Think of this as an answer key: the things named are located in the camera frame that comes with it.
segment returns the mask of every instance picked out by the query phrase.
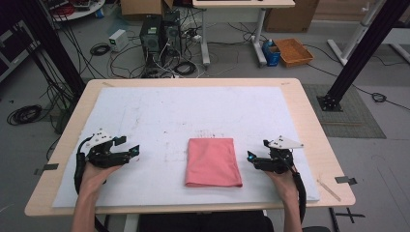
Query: table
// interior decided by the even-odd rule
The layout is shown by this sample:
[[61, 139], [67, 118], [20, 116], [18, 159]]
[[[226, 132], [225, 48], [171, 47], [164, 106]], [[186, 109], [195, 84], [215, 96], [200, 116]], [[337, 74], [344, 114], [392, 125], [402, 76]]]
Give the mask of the table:
[[90, 10], [89, 11], [78, 11], [75, 10], [75, 12], [71, 15], [68, 15], [67, 17], [65, 16], [59, 16], [59, 15], [53, 15], [53, 18], [55, 21], [66, 21], [66, 20], [73, 20], [73, 19], [77, 19], [77, 18], [81, 18], [84, 17], [86, 15], [90, 15], [94, 12], [96, 12], [97, 10], [99, 10], [103, 4], [105, 3], [105, 0], [98, 0], [97, 2], [91, 2], [90, 5]]
[[[79, 100], [72, 118], [57, 144], [49, 163], [59, 163], [56, 170], [46, 170], [39, 180], [26, 208], [30, 217], [72, 215], [73, 208], [52, 208], [59, 189], [65, 164], [76, 146], [101, 88], [109, 87], [190, 87], [190, 86], [277, 86], [286, 100], [294, 126], [305, 144], [305, 154], [321, 199], [308, 202], [308, 207], [350, 206], [355, 203], [348, 184], [338, 184], [335, 177], [343, 176], [337, 158], [308, 101], [305, 91], [295, 78], [225, 78], [225, 79], [109, 79], [92, 80]], [[205, 212], [279, 209], [281, 203], [218, 204], [180, 206], [98, 207], [97, 214], [139, 214], [159, 212]]]
[[[255, 36], [251, 37], [253, 48], [256, 52], [259, 67], [266, 66], [266, 59], [263, 55], [261, 45], [259, 43], [260, 33], [262, 31], [263, 21], [265, 18], [266, 8], [290, 8], [295, 6], [293, 0], [248, 0], [248, 1], [192, 1], [193, 5], [199, 9], [205, 9], [202, 12], [202, 40], [201, 40], [201, 52], [202, 63], [207, 68], [211, 62], [209, 58], [208, 45], [206, 41], [206, 23], [208, 22], [207, 12], [213, 9], [222, 9], [224, 14], [229, 14], [230, 11], [236, 9], [260, 9], [257, 17], [257, 27]], [[237, 21], [245, 22], [247, 14], [237, 15], [239, 18]]]

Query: floor mat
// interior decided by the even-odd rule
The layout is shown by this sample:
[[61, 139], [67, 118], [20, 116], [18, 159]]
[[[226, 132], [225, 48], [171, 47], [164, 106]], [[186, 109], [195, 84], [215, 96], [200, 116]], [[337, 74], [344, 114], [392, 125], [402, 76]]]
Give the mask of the floor mat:
[[342, 112], [323, 111], [316, 96], [325, 96], [331, 85], [303, 85], [328, 137], [386, 138], [356, 89], [350, 88], [340, 102]]

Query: human hand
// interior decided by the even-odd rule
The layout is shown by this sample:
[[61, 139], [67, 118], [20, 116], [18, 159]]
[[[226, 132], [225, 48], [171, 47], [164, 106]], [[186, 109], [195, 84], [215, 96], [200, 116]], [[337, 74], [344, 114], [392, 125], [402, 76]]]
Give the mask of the human hand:
[[292, 172], [290, 170], [281, 174], [265, 171], [277, 187], [277, 192], [283, 202], [298, 201], [298, 190], [293, 181]]
[[92, 163], [85, 164], [85, 171], [82, 176], [80, 192], [87, 191], [88, 193], [98, 193], [103, 182], [114, 171], [120, 169], [122, 165], [112, 166], [108, 168], [99, 168]]

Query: forearm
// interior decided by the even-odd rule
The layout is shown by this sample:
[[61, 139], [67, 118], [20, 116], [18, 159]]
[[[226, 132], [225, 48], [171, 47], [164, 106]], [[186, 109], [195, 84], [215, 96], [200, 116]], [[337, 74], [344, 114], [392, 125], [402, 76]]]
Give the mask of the forearm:
[[301, 232], [302, 224], [299, 216], [297, 199], [283, 201], [284, 206], [284, 232]]
[[94, 232], [96, 193], [80, 192], [73, 216], [72, 232]]

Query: folded pink towel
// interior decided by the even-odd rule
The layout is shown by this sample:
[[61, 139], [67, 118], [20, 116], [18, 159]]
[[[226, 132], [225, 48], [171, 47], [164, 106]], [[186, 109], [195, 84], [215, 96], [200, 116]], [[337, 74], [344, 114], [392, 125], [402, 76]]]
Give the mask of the folded pink towel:
[[191, 138], [187, 187], [241, 187], [232, 138]]

